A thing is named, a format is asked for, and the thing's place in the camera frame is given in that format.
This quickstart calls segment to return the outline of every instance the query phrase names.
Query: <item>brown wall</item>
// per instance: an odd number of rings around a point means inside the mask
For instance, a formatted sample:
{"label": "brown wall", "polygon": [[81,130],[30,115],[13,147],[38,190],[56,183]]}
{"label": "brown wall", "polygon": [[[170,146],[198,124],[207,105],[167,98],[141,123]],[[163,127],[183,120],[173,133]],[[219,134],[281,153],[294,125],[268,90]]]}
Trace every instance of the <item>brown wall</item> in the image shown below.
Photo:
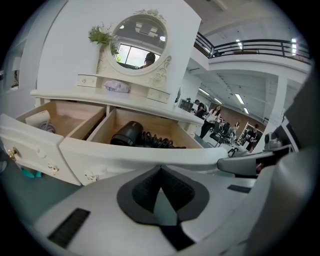
{"label": "brown wall", "polygon": [[[211,103],[209,110],[214,109],[217,106],[217,104]],[[226,108],[222,106],[221,112],[220,112],[220,117],[224,119],[226,122],[228,122],[232,127],[237,123],[240,122],[240,127],[236,131],[236,136],[239,138],[241,135],[242,131],[244,130],[247,122],[249,122],[250,125],[254,126],[255,124],[259,125],[259,130],[264,132],[266,126],[262,124],[261,122],[252,119],[251,117],[248,117],[244,114],[240,114],[232,109]]]}

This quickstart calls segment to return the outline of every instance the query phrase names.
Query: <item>green floor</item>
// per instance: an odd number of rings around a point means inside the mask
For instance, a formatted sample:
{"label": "green floor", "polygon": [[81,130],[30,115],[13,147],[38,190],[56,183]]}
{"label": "green floor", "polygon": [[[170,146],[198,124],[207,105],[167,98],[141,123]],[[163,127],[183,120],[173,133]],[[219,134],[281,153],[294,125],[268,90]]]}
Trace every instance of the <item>green floor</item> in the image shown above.
{"label": "green floor", "polygon": [[81,188],[45,174],[40,178],[26,177],[0,149],[0,161],[3,160],[8,160],[8,167],[0,173],[0,182],[20,218],[28,224],[34,224],[46,210]]}

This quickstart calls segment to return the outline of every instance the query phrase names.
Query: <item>oval mirror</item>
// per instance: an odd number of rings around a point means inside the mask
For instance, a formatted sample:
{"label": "oval mirror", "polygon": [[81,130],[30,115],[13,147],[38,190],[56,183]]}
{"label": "oval mirror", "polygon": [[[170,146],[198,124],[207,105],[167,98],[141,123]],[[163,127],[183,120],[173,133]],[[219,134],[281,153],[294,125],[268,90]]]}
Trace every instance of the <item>oval mirror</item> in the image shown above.
{"label": "oval mirror", "polygon": [[151,66],[167,44],[165,26],[149,15],[135,15],[120,23],[115,31],[115,61],[124,68],[140,70]]}

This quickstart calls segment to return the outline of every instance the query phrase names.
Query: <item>drawer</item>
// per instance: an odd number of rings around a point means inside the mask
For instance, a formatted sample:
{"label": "drawer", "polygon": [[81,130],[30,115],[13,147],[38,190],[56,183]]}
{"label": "drawer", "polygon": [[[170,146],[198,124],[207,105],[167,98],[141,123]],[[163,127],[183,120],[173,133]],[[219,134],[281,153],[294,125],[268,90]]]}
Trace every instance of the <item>drawer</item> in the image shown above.
{"label": "drawer", "polygon": [[[47,110],[56,133],[26,124],[26,118]],[[64,138],[82,140],[102,119],[105,107],[68,101],[51,101],[19,116],[0,116],[0,138],[6,151],[17,149],[16,163],[57,179],[80,185],[62,153],[59,144]]]}
{"label": "drawer", "polygon": [[162,103],[168,103],[170,94],[160,90],[149,88],[147,98]]}
{"label": "drawer", "polygon": [[95,75],[78,74],[77,85],[85,87],[99,87],[98,77]]}
{"label": "drawer", "polygon": [[[186,149],[111,145],[110,140],[129,121],[139,122],[145,132],[173,140]],[[224,148],[203,149],[175,120],[116,108],[96,127],[86,141],[66,138],[60,150],[83,185],[155,165],[175,165],[189,170],[211,170],[218,159],[228,157]]]}

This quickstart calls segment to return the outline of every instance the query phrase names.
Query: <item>gray cord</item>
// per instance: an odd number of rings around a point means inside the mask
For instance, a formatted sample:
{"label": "gray cord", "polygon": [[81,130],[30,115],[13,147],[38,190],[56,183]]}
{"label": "gray cord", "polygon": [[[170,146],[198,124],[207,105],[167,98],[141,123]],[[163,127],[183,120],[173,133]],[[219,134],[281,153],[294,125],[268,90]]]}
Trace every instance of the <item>gray cord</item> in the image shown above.
{"label": "gray cord", "polygon": [[56,133],[56,128],[54,127],[54,125],[52,123],[49,122],[49,120],[42,122],[39,125],[39,129],[44,130],[49,133],[53,133],[53,134]]}

